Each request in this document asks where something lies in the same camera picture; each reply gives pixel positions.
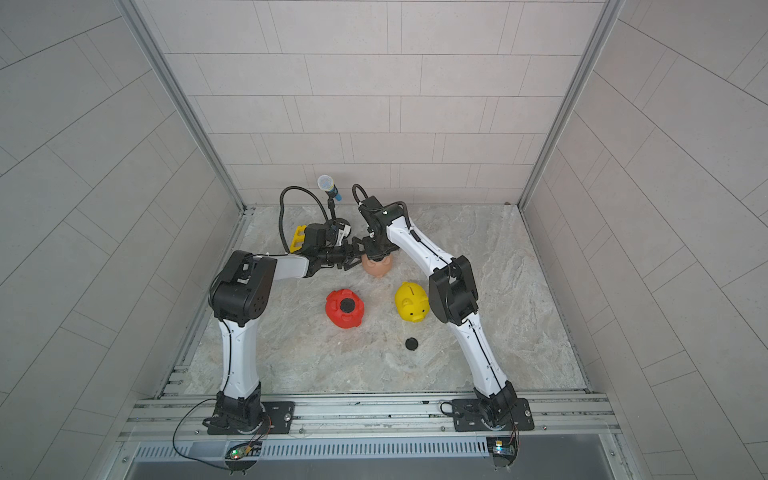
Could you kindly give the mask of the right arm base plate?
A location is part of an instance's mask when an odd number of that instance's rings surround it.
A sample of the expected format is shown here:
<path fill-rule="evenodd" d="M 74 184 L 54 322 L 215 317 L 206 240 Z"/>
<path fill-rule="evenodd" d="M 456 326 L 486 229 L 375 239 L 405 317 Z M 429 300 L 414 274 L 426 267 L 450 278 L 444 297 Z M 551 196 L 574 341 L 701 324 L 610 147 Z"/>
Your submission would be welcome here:
<path fill-rule="evenodd" d="M 479 399 L 453 399 L 444 402 L 450 406 L 449 415 L 457 432 L 533 431 L 535 424 L 529 402 L 518 398 L 511 408 L 498 408 Z"/>

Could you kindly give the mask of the yellow piggy bank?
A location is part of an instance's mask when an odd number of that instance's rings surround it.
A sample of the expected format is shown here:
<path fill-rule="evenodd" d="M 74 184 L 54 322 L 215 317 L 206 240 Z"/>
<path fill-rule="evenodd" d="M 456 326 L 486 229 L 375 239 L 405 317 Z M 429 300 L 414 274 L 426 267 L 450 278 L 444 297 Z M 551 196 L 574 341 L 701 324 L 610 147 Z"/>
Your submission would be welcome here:
<path fill-rule="evenodd" d="M 417 283 L 404 282 L 394 296 L 395 307 L 404 321 L 418 323 L 429 313 L 429 299 L 426 291 Z"/>

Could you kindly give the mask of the pink piggy bank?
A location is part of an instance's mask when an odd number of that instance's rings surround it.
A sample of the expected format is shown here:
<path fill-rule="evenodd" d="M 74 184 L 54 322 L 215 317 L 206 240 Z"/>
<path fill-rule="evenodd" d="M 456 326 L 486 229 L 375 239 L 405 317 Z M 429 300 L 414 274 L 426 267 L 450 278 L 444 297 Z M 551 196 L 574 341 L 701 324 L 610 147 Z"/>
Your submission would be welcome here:
<path fill-rule="evenodd" d="M 391 256 L 386 256 L 382 260 L 376 261 L 363 254 L 361 257 L 361 266 L 365 272 L 374 278 L 382 278 L 391 271 L 393 261 Z"/>

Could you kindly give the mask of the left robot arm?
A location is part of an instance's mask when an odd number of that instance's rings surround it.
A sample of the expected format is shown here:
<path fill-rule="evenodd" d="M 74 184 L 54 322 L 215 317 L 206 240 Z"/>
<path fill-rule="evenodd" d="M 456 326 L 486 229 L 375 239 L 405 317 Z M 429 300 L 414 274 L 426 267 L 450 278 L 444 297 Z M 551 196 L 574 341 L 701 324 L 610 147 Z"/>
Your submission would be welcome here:
<path fill-rule="evenodd" d="M 361 262 L 360 241 L 345 219 L 299 227 L 299 249 L 282 254 L 234 251 L 215 276 L 209 305 L 219 321 L 225 372 L 213 415 L 203 421 L 212 435 L 255 432 L 266 419 L 256 353 L 258 318 L 277 280 L 310 278 L 323 268 L 349 270 Z"/>

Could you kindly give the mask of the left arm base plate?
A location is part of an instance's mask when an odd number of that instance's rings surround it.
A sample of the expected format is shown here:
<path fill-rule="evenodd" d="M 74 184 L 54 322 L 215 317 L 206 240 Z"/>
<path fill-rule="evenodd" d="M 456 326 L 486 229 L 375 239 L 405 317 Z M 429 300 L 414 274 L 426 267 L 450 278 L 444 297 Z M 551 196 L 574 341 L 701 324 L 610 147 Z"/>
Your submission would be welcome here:
<path fill-rule="evenodd" d="M 203 420 L 209 435 L 259 435 L 288 434 L 291 429 L 295 403 L 291 401 L 268 401 L 262 403 L 245 419 L 228 418 L 225 414 L 215 414 Z"/>

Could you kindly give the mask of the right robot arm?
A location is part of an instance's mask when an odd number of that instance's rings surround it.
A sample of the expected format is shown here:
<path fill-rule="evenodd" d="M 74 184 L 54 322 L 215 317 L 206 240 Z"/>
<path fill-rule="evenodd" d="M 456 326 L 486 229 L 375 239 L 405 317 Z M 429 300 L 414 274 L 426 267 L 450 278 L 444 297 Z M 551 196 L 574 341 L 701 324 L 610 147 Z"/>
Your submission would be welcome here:
<path fill-rule="evenodd" d="M 520 398 L 496 361 L 478 314 L 478 288 L 470 261 L 430 240 L 412 222 L 402 201 L 381 204 L 370 196 L 357 201 L 368 225 L 364 252 L 380 260 L 399 249 L 428 278 L 429 307 L 449 326 L 469 365 L 478 406 L 476 414 L 490 430 L 534 429 L 527 400 Z"/>

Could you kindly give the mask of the red piggy bank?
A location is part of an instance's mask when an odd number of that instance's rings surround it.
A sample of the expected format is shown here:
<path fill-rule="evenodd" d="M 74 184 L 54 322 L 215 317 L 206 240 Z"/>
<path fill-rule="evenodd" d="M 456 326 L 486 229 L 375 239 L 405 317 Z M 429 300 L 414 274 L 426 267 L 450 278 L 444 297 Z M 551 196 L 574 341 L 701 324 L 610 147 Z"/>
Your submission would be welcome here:
<path fill-rule="evenodd" d="M 364 312 L 364 302 L 349 289 L 333 291 L 326 298 L 325 313 L 329 320 L 341 329 L 359 327 Z"/>

